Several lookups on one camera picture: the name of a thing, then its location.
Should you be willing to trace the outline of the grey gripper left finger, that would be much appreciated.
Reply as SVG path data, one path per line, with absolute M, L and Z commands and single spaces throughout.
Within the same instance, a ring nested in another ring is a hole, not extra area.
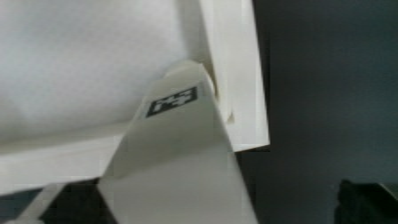
M 49 204 L 54 201 L 63 187 L 63 183 L 53 183 L 42 188 L 17 218 L 10 221 L 10 224 L 44 224 L 40 215 L 49 208 Z

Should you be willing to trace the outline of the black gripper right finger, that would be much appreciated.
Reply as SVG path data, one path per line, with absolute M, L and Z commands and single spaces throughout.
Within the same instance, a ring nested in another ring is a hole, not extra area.
M 335 224 L 398 224 L 398 183 L 341 181 Z

